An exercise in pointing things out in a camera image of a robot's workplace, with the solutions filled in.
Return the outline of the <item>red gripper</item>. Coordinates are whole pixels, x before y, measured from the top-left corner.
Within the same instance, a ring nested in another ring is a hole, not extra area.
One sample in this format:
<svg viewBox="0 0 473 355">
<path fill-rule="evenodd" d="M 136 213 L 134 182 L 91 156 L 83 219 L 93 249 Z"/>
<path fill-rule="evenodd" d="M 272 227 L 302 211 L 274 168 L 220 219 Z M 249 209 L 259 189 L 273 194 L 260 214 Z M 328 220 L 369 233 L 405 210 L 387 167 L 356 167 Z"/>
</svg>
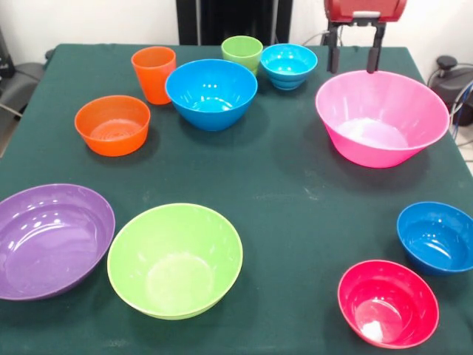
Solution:
<svg viewBox="0 0 473 355">
<path fill-rule="evenodd" d="M 338 24 L 340 22 L 349 24 L 356 19 L 376 19 L 380 22 L 397 22 L 402 16 L 407 0 L 325 0 L 324 10 L 328 23 L 327 46 L 328 61 L 327 70 L 337 73 L 339 63 Z M 367 72 L 374 73 L 378 70 L 381 55 L 382 41 L 386 25 L 375 24 L 375 36 L 370 48 Z"/>
</svg>

